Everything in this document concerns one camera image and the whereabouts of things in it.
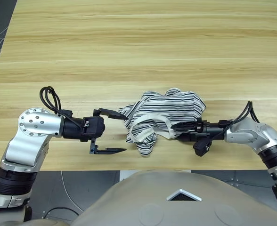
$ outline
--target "striped cloth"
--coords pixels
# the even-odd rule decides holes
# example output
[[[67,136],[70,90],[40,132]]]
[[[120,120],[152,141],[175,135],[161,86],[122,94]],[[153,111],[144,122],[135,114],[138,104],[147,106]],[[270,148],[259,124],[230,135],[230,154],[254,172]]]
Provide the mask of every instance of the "striped cloth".
[[[180,136],[182,132],[174,132],[169,127],[179,122],[196,121],[205,108],[196,93],[171,88],[164,96],[148,91],[140,101],[120,108],[119,112],[128,117],[124,121],[128,130],[126,142],[136,143],[140,154],[146,156],[152,152],[157,134],[166,138]]]

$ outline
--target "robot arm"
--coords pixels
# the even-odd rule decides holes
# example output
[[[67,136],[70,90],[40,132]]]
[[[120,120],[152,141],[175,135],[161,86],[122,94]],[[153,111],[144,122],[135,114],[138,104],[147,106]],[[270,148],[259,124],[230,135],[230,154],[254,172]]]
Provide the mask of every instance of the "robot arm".
[[[259,123],[252,103],[249,102],[248,105],[246,109],[252,113],[252,118],[247,118],[246,114],[243,118],[220,120],[218,123],[209,123],[199,118],[196,122],[175,124],[172,129],[183,131],[189,141],[196,141],[193,148],[198,156],[209,151],[213,140],[248,145],[267,166],[270,176],[277,181],[277,132],[269,125]],[[277,182],[272,190],[277,198]]]
[[[57,97],[52,87],[42,88],[41,94],[50,90]],[[62,110],[60,101],[56,106],[46,105],[55,113],[41,108],[24,111],[18,118],[18,129],[9,142],[0,161],[0,209],[15,215],[25,214],[25,205],[29,202],[31,188],[49,149],[52,137],[77,139],[82,142],[91,140],[90,154],[114,154],[124,148],[107,148],[98,150],[96,139],[102,136],[105,125],[101,114],[109,118],[125,120],[124,115],[100,108],[94,110],[93,116],[84,118],[72,117],[72,111]]]

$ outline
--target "white strap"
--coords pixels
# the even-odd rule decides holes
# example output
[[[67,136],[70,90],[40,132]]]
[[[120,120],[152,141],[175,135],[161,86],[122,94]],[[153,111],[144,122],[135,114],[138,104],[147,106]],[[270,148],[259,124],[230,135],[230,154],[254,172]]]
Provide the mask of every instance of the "white strap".
[[[132,134],[132,129],[135,125],[139,124],[140,122],[146,121],[146,120],[160,120],[163,121],[168,131],[162,130],[158,127],[150,127],[148,129],[145,129],[144,131],[140,132],[136,135],[136,137]],[[174,130],[171,129],[171,123],[168,118],[160,115],[160,114],[145,114],[140,117],[138,117],[134,122],[132,123],[130,130],[129,130],[129,136],[131,137],[133,142],[142,142],[146,137],[150,136],[151,134],[156,133],[158,135],[163,136],[164,138],[171,139],[174,138]]]

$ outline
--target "wooden table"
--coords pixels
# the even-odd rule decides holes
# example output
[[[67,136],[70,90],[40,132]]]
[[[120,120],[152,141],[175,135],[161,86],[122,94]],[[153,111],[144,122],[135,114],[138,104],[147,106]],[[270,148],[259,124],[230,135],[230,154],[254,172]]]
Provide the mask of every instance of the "wooden table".
[[[208,121],[235,118],[252,100],[277,130],[277,0],[18,0],[0,56],[0,158],[48,85],[74,117],[178,87],[203,98]],[[265,169],[251,148],[222,141],[200,158],[161,137],[144,158],[126,132],[106,119],[100,147],[128,150],[105,156],[54,138],[42,169]]]

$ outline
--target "striped shirt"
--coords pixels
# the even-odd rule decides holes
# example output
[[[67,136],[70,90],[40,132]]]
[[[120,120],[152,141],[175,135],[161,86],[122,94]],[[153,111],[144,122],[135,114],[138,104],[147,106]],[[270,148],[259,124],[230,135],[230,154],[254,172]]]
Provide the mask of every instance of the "striped shirt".
[[[166,138],[180,136],[181,131],[174,132],[168,125],[196,121],[205,108],[204,102],[196,93],[171,88],[165,95],[148,91],[143,94],[140,101],[120,108],[119,112],[128,117],[128,120],[124,121],[128,130],[126,142],[136,143],[141,155],[149,155],[156,143],[157,134],[165,133],[168,136],[165,136]]]

